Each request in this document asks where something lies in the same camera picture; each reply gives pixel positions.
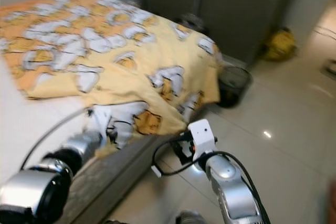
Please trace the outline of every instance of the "trash can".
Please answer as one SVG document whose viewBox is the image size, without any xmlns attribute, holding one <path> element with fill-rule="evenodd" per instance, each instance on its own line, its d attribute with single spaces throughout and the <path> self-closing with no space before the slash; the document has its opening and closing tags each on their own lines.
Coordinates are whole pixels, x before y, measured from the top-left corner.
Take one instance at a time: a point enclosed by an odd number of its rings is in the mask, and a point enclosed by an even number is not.
<svg viewBox="0 0 336 224">
<path fill-rule="evenodd" d="M 225 67 L 218 78 L 220 102 L 223 108 L 233 108 L 237 106 L 245 92 L 252 83 L 251 74 L 240 67 Z"/>
</svg>

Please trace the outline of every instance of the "white floor tile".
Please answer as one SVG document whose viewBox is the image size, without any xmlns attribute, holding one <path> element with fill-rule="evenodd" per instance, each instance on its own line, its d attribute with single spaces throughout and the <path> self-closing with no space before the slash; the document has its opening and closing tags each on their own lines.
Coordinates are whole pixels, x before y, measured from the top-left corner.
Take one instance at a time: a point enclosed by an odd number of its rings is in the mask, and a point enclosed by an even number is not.
<svg viewBox="0 0 336 224">
<path fill-rule="evenodd" d="M 178 209 L 173 214 L 168 224 L 175 224 L 176 217 L 182 210 L 193 210 L 200 213 L 208 224 L 224 224 L 220 208 L 206 199 L 196 189 L 192 188 L 188 194 L 178 203 Z"/>
<path fill-rule="evenodd" d="M 327 224 L 330 180 L 321 176 L 300 224 Z"/>
<path fill-rule="evenodd" d="M 328 124 L 327 145 L 323 156 L 322 169 L 323 175 L 330 178 L 336 177 L 336 104 L 331 110 L 332 118 Z"/>
<path fill-rule="evenodd" d="M 330 6 L 319 22 L 319 26 L 336 31 L 336 5 Z"/>
<path fill-rule="evenodd" d="M 265 141 L 237 127 L 218 148 L 245 165 L 273 224 L 298 223 L 319 174 Z"/>
<path fill-rule="evenodd" d="M 162 162 L 164 169 L 169 169 Z M 157 178 L 149 171 L 112 212 L 109 219 L 130 224 L 165 224 L 190 191 L 180 176 Z"/>
<path fill-rule="evenodd" d="M 311 199 L 319 174 L 274 147 L 268 140 L 257 138 L 212 112 L 205 118 L 210 121 L 214 135 L 218 136 L 217 148 L 233 153 L 246 166 L 272 223 L 298 223 Z M 171 153 L 164 155 L 162 160 L 173 169 L 179 167 L 177 158 Z M 204 174 L 189 168 L 181 176 L 218 206 Z"/>
<path fill-rule="evenodd" d="M 235 124 L 307 165 L 319 168 L 327 141 L 330 104 L 299 103 L 263 87 L 257 90 L 254 99 L 244 102 L 246 109 L 235 119 Z"/>
<path fill-rule="evenodd" d="M 227 109 L 221 108 L 220 106 L 212 103 L 208 104 L 207 108 L 215 114 L 220 115 L 233 123 L 238 123 L 238 120 L 250 107 L 251 101 L 258 99 L 259 90 L 262 88 L 263 86 L 257 82 L 252 83 L 251 86 L 248 88 L 246 94 L 243 96 L 241 103 L 236 107 Z"/>
</svg>

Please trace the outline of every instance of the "floor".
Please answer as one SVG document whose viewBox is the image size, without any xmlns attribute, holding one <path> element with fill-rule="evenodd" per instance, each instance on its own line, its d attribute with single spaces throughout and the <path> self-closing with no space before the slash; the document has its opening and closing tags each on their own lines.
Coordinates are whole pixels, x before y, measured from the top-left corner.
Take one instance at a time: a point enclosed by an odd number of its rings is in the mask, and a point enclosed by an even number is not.
<svg viewBox="0 0 336 224">
<path fill-rule="evenodd" d="M 336 7 L 319 25 L 336 31 Z M 273 224 L 326 223 L 327 188 L 336 175 L 336 81 L 320 71 L 328 58 L 336 59 L 336 40 L 313 33 L 297 57 L 258 64 L 240 106 L 210 105 L 201 115 L 218 137 L 218 149 L 245 164 Z M 171 152 L 160 164 L 179 167 Z M 210 183 L 193 168 L 167 178 L 149 171 L 110 219 L 171 224 L 182 209 L 223 223 Z"/>
</svg>

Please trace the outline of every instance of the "bed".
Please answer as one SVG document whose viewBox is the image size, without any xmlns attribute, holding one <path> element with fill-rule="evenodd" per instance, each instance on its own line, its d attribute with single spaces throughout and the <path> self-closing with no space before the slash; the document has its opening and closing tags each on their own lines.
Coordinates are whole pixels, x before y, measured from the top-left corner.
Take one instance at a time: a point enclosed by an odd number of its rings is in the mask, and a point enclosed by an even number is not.
<svg viewBox="0 0 336 224">
<path fill-rule="evenodd" d="M 76 175 L 57 223 L 99 223 L 148 169 L 155 147 L 219 99 L 215 43 L 123 2 L 34 0 L 2 7 L 0 24 L 0 183 L 40 135 L 79 108 L 100 112 L 102 134 L 118 134 Z M 57 131 L 28 166 L 87 120 Z"/>
</svg>

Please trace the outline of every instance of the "black cable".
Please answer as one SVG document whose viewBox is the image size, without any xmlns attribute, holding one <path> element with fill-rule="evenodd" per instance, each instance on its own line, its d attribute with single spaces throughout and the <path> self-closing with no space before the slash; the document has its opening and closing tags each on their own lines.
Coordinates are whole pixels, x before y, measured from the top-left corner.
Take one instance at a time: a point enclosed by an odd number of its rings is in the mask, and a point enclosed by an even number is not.
<svg viewBox="0 0 336 224">
<path fill-rule="evenodd" d="M 325 37 L 331 38 L 331 39 L 333 39 L 333 40 L 336 40 L 335 37 L 332 37 L 332 36 L 329 35 L 329 34 L 324 34 L 324 33 L 321 33 L 321 32 L 319 32 L 319 31 L 316 31 L 316 30 L 314 30 L 314 32 L 317 33 L 317 34 L 320 34 L 320 35 L 322 35 L 322 36 L 325 36 Z"/>
<path fill-rule="evenodd" d="M 64 118 L 63 120 L 61 120 L 60 122 L 58 122 L 56 125 L 54 125 L 50 130 L 48 130 L 42 137 L 40 137 L 40 139 L 34 144 L 34 146 L 30 149 L 30 151 L 28 152 L 26 158 L 24 159 L 24 161 L 21 164 L 20 170 L 23 170 L 25 168 L 25 165 L 27 163 L 27 161 L 29 160 L 30 156 L 32 155 L 32 153 L 35 151 L 35 149 L 55 130 L 57 130 L 58 128 L 60 128 L 63 124 L 67 123 L 68 121 L 70 121 L 71 119 L 79 116 L 80 114 L 84 113 L 84 112 L 88 112 L 90 113 L 90 108 L 83 108 L 80 109 L 74 113 L 72 113 L 71 115 L 67 116 L 66 118 Z"/>
<path fill-rule="evenodd" d="M 327 30 L 327 31 L 329 31 L 329 32 L 331 32 L 331 33 L 333 33 L 333 34 L 336 35 L 336 31 L 330 30 L 330 29 L 322 27 L 322 26 L 318 26 L 318 28 L 323 29 L 323 30 Z"/>
<path fill-rule="evenodd" d="M 265 224 L 270 224 L 270 220 L 269 220 L 269 217 L 268 217 L 268 214 L 266 212 L 266 209 L 264 207 L 264 205 L 262 204 L 261 202 L 261 199 L 260 199 L 260 195 L 259 195 L 259 192 L 256 188 L 256 186 L 254 185 L 253 181 L 252 181 L 252 178 L 250 176 L 250 174 L 248 173 L 247 169 L 244 167 L 244 165 L 239 161 L 239 159 L 237 159 L 233 154 L 231 153 L 228 153 L 228 152 L 223 152 L 223 151 L 214 151 L 214 152 L 210 152 L 210 153 L 206 153 L 204 155 L 202 155 L 201 157 L 195 159 L 194 161 L 190 162 L 188 165 L 185 165 L 183 166 L 181 169 L 179 170 L 175 170 L 173 172 L 170 172 L 170 173 L 166 173 L 164 172 L 160 167 L 159 165 L 155 162 L 155 155 L 157 153 L 157 151 L 165 144 L 169 144 L 169 143 L 172 143 L 172 142 L 182 142 L 182 141 L 185 141 L 183 139 L 175 139 L 175 140 L 170 140 L 170 141 L 166 141 L 162 144 L 160 144 L 154 151 L 153 153 L 153 156 L 152 156 L 152 165 L 154 165 L 158 170 L 159 172 L 161 173 L 162 176 L 173 176 L 173 175 L 176 175 L 186 169 L 188 169 L 190 166 L 194 165 L 195 163 L 198 163 L 199 161 L 203 160 L 203 159 L 208 159 L 210 157 L 213 157 L 213 156 L 216 156 L 216 155 L 221 155 L 221 156 L 224 156 L 224 157 L 230 157 L 231 159 L 233 159 L 237 165 L 240 167 L 240 169 L 242 169 L 243 173 L 245 174 L 247 180 L 248 180 L 248 183 L 250 184 L 250 187 L 248 186 L 248 184 L 246 183 L 246 185 L 250 188 L 250 191 L 252 193 L 252 195 L 254 196 L 258 206 L 259 206 L 259 209 L 260 209 L 260 215 L 262 217 L 262 220 Z"/>
</svg>

